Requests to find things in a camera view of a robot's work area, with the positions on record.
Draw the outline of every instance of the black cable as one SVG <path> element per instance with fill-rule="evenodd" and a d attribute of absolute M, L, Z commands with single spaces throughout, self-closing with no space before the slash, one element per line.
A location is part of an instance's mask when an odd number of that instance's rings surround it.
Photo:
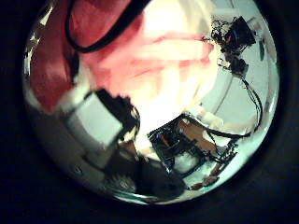
<path fill-rule="evenodd" d="M 219 159 L 219 158 L 213 156 L 213 155 L 211 154 L 210 151 L 208 151 L 208 152 L 205 152 L 205 151 L 204 151 L 203 153 L 204 153 L 205 156 L 208 157 L 208 159 L 211 160 L 211 161 L 214 161 L 214 162 L 216 162 L 216 163 L 220 163 L 220 164 L 224 164 L 224 163 L 225 163 L 225 161 L 223 161 L 222 159 Z"/>
<path fill-rule="evenodd" d="M 182 117 L 186 117 L 186 119 L 195 124 L 195 125 L 199 125 L 201 127 L 203 127 L 205 129 L 205 131 L 207 133 L 212 133 L 216 136 L 219 136 L 219 137 L 225 137 L 225 138 L 230 138 L 230 139 L 234 139 L 234 140 L 237 140 L 237 139 L 241 139 L 241 138 L 245 138 L 245 137 L 250 137 L 253 133 L 255 133 L 258 128 L 261 126 L 261 123 L 262 123 L 262 120 L 263 120 L 263 104 L 262 104 L 262 101 L 259 97 L 259 95 L 257 94 L 257 92 L 250 86 L 250 84 L 245 80 L 245 79 L 242 79 L 243 83 L 245 84 L 246 88 L 248 90 L 250 90 L 253 94 L 253 96 L 256 98 L 258 104 L 257 106 L 259 107 L 260 109 L 260 116 L 258 117 L 258 124 L 256 125 L 256 127 L 254 128 L 253 132 L 250 132 L 250 133 L 245 133 L 245 134 L 233 134 L 233 133 L 224 133 L 224 132 L 220 132 L 220 131 L 217 131 L 217 130 L 213 130 L 213 129 L 210 129 L 208 128 L 207 126 L 205 126 L 204 124 L 202 124 L 199 120 L 197 119 L 194 119 L 186 114 L 183 114 Z"/>
<path fill-rule="evenodd" d="M 258 117 L 259 117 L 260 114 L 261 114 L 260 107 L 258 107 L 258 105 L 257 105 L 257 103 L 256 103 L 256 100 L 254 99 L 253 93 L 250 91 L 250 89 L 246 87 L 246 90 L 247 90 L 247 92 L 248 92 L 248 94 L 249 94 L 249 98 L 250 98 L 250 100 L 255 104 L 256 115 L 257 115 L 256 118 L 258 119 Z"/>
<path fill-rule="evenodd" d="M 89 53 L 102 49 L 103 47 L 114 41 L 116 38 L 118 38 L 124 32 L 124 30 L 135 20 L 135 18 L 143 11 L 143 9 L 150 1 L 151 0 L 131 0 L 116 23 L 102 38 L 98 39 L 90 46 L 83 47 L 79 45 L 71 36 L 69 23 L 74 5 L 76 3 L 76 0 L 71 0 L 64 24 L 66 39 L 76 51 L 81 53 Z"/>
<path fill-rule="evenodd" d="M 213 137 L 213 135 L 210 132 L 206 132 L 207 135 L 212 139 L 213 143 L 214 143 L 214 147 L 215 147 L 215 151 L 217 153 L 217 155 L 221 156 L 221 154 L 218 151 L 218 146 L 216 144 L 215 138 Z"/>
<path fill-rule="evenodd" d="M 254 100 L 254 97 L 252 95 L 252 98 L 253 98 L 253 103 L 255 104 L 255 108 L 256 108 L 256 115 L 257 115 L 257 120 L 259 120 L 258 118 L 261 116 L 262 114 L 262 111 L 261 111 L 261 108 L 258 106 L 257 102 Z"/>

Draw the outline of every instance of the wire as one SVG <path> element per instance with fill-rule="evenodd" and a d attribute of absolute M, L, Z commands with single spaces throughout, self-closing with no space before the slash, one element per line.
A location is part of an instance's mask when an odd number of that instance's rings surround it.
<path fill-rule="evenodd" d="M 131 0 L 131 2 L 129 3 L 127 8 L 122 12 L 116 23 L 102 38 L 98 39 L 90 46 L 83 47 L 73 39 L 70 32 L 71 15 L 74 5 L 76 3 L 76 0 L 71 0 L 71 3 L 67 10 L 64 24 L 66 39 L 76 51 L 79 51 L 81 53 L 97 51 L 110 44 L 116 38 L 118 38 L 123 33 L 123 31 L 135 20 L 135 18 L 143 11 L 143 9 L 150 1 L 151 0 Z"/>
<path fill-rule="evenodd" d="M 251 101 L 254 103 L 254 105 L 256 107 L 256 110 L 259 111 L 257 125 L 255 126 L 255 128 L 252 132 L 245 133 L 245 134 L 224 133 L 224 132 L 220 132 L 220 131 L 217 131 L 217 130 L 209 129 L 206 125 L 202 124 L 198 119 L 193 118 L 190 114 L 189 115 L 183 114 L 182 117 L 186 117 L 186 119 L 188 119 L 191 123 L 193 123 L 195 125 L 200 125 L 201 127 L 203 127 L 205 129 L 205 131 L 207 133 L 211 133 L 211 134 L 216 135 L 216 136 L 230 138 L 230 139 L 234 139 L 234 140 L 245 138 L 245 137 L 250 137 L 253 133 L 255 133 L 258 130 L 258 128 L 262 124 L 263 104 L 262 104 L 262 101 L 261 101 L 259 95 L 250 86 L 250 84 L 245 79 L 242 79 L 242 81 L 245 84 L 246 89 L 248 90 L 249 97 L 250 97 Z"/>
<path fill-rule="evenodd" d="M 217 147 L 217 144 L 216 144 L 216 141 L 215 141 L 215 138 L 213 137 L 213 135 L 210 133 L 210 132 L 206 132 L 207 135 L 212 139 L 213 143 L 214 143 L 214 147 L 215 147 L 215 151 L 217 153 L 217 155 L 221 155 L 218 151 L 218 147 Z"/>

